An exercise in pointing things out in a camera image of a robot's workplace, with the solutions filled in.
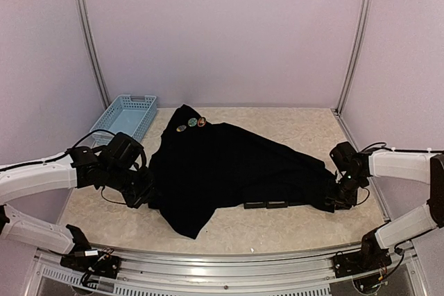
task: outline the black cable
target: black cable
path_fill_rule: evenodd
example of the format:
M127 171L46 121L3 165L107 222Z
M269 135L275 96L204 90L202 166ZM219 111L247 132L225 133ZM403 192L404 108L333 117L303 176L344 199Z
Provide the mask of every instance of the black cable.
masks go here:
M63 254L63 253L59 253L59 252L56 252L53 250L48 250L48 251L50 251L50 253L52 253L52 254L57 254L58 256L74 256L74 253Z
M431 231L431 230L427 230L426 232L423 232L423 233L421 233L421 234L419 234L419 235L416 235L416 236L414 236L414 237L412 237L412 238L410 238L410 239L406 239L405 241L399 242L399 243L396 244L395 247L394 247L395 251L396 251L396 249L399 248L399 246L400 246L401 244L404 244L404 243L406 243L406 242L408 242L408 241L412 241L412 240L415 239L415 238L418 238L418 237L424 236L425 234L428 234L430 231Z
M389 273L387 273L386 275L384 275L384 277L382 278L382 280L381 281L383 281L383 280L385 280L385 279L388 279L400 266L401 266L401 263L402 263L402 261L404 260L404 256L405 256L405 254L402 254L402 256L401 256L401 260L400 260L400 262L395 266L395 268L394 269L392 269Z
M361 150L361 152L365 152L365 151L368 150L369 148L372 148L373 146L376 146L376 145L381 145L380 148L385 148L385 147L387 146L387 143L386 143L386 142L383 142L383 141L372 143L371 145L368 145L368 146L365 147L363 150Z
M58 161L59 159L62 159L63 157L66 157L69 154L69 150L74 149L75 147L77 147L83 140L85 140L86 138L88 138L89 136L91 136L92 134L96 133L96 132L105 132L108 134L111 134L112 136L115 136L114 133L112 133L111 131L108 130L94 130L91 131L90 133L86 134L82 139L78 140L70 149L68 149L65 153L53 157L52 159L47 159L45 161L30 161L30 162L24 162L24 163L19 163L19 164L13 164L12 166L7 166L5 168L0 169L0 173L4 172L4 171L8 171L11 169L16 169L16 168L21 168L22 166L33 166L36 164L46 164L46 163L51 163L51 162L55 162Z
M387 147L381 147L381 149L385 149L389 152L398 152L398 153L431 153L431 154L444 154L444 150L423 150L423 149L391 149Z
M143 150L141 153L141 158L142 158L142 166L146 166L146 154L145 154L145 150Z
M362 200L359 204L356 204L357 206L359 206L359 205L365 203L365 201L367 201L367 199L370 197L370 190L367 189L366 187L363 187L362 189L363 189L363 190L367 190L367 196L366 196L366 198L365 198L364 200Z
M125 202L117 202L117 201L108 200L107 198L105 198L103 196L103 190L105 190L105 187L102 187L102 191L100 191L100 195L102 196L103 199L105 199L105 201L111 202L112 204L126 204Z
M105 252L102 256L100 256L95 263L93 263L87 271L82 275L80 279L80 284L84 287L91 288L88 286L88 283L98 282L98 281L89 281L91 275L96 272L97 268L100 267L104 262L106 262L109 258L111 258L111 254L114 252L114 249L106 248L102 252Z

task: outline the basket handle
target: basket handle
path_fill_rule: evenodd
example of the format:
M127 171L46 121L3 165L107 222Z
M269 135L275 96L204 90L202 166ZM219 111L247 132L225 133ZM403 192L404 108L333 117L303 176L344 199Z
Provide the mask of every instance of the basket handle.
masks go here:
M131 102L145 102L145 96L130 96Z

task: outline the metal edge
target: metal edge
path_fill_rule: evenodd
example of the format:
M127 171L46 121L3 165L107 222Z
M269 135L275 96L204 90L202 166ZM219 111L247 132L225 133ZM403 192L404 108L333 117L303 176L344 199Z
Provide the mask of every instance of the metal edge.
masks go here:
M94 39L92 37L91 27L89 25L86 0L76 0L76 5L78 10L78 16L80 19L80 26L82 28L83 37L85 40L85 45L89 56L89 61L91 62L94 74L94 80L96 81L96 86L99 90L103 107L106 109L111 104L111 100L110 100L110 95L108 93L108 89L106 87L105 79L103 78L103 74L99 64L99 59L97 57L96 47L94 44Z
M178 253L164 253L164 252L148 252L143 250L129 250L113 247L114 253L117 256L124 256L130 260L145 260L150 262L165 262L177 263L181 265L203 265L217 264L217 265L255 265L260 262L272 261L288 261L288 260L311 260L314 257L329 256L331 253L338 251L347 252L359 249L361 243L351 243L339 246L325 247L314 250L301 250L282 253L268 253L268 254L178 254ZM97 248L107 247L107 245L93 244Z
M344 133L346 139L352 144L352 146L356 150L358 150L356 141L353 139L353 136L352 136L347 124L345 124L344 120L342 119L341 115L338 114L338 112L336 110L332 110L332 113L333 113L334 118L338 122L339 127L342 129L342 132ZM379 208L381 209L382 216L384 218L384 222L390 221L389 210L387 209L388 205L384 199L384 196L382 195L380 189L376 186L376 183L373 178L370 178L368 181L370 182L370 188L371 188L372 192L376 196L376 201L379 205Z
M419 258L416 257L413 261L407 263L406 266L415 296L428 296L429 287Z
M350 93L353 77L355 76L357 62L359 59L359 54L361 53L361 48L364 41L364 34L367 27L368 13L370 12L370 4L371 0L362 0L361 2L361 9L359 12L359 19L358 19L357 30L355 33L355 40L353 42L352 54L350 56L347 68L347 74L345 75L345 80L342 86L341 95L339 96L338 105L336 107L336 111L339 115L342 114L348 95Z
M40 274L42 263L34 261L28 272L28 278L25 280L28 283L24 289L23 296L36 296L39 290L39 285L42 281L42 275Z
M165 262L163 266L150 261L139 261L133 263L122 255L121 271L117 280L100 278L99 283L124 288L143 288L161 290L174 293L230 293L242 295L245 293L272 293L288 290L291 288L306 288L347 281L357 277L372 274L373 272L336 279L331 257L321 257L313 262L282 261L270 266L269 263L258 263L254 268L230 265L228 267L214 266L211 268L196 266L177 266L174 263ZM406 258L403 264L409 265L417 258L414 249L409 246L406 249ZM60 257L48 252L40 252L35 261L40 266L40 272L45 267L65 272L65 274L81 276L79 272L73 272L59 266ZM400 260L396 254L392 256L393 268ZM230 291L225 292L224 286L229 286Z

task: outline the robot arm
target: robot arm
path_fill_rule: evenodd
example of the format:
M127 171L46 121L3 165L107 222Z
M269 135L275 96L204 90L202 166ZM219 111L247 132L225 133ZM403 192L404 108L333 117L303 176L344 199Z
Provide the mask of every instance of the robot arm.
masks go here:
M135 163L139 156L142 157L141 166ZM79 228L44 222L21 213L8 202L48 190L94 185L96 189L108 186L118 190L128 207L139 208L153 195L153 183L143 146L121 132L106 146L91 149L75 145L55 157L3 166L0 168L0 239L66 254L62 265L84 271L91 266L91 261L76 256L91 253L92 256L112 256L90 252L91 246ZM111 266L116 266L115 258L111 258ZM108 277L116 273L115 269L103 272Z
M340 171L345 172L327 200L336 207L356 205L359 187L368 186L367 177L396 177L430 185L427 203L364 235L361 250L335 256L337 277L390 265L389 250L396 245L444 226L444 154L442 152L399 151L373 148L356 152L340 143L330 153Z

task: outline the pin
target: pin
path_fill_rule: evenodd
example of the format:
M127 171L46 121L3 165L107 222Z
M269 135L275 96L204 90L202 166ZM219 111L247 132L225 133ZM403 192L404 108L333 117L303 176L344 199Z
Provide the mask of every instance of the pin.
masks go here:
M197 126L201 128L201 127L205 126L206 123L207 123L207 119L205 117L200 117L199 121L197 122Z
M197 119L195 119L195 118L190 118L190 120L188 121L188 126L190 127L190 128L192 128L192 127L194 127L194 126L196 126L197 125Z
M187 129L187 126L186 125L181 125L181 126L179 126L178 128L176 128L176 131L178 131L178 132L183 132L183 131L185 131Z

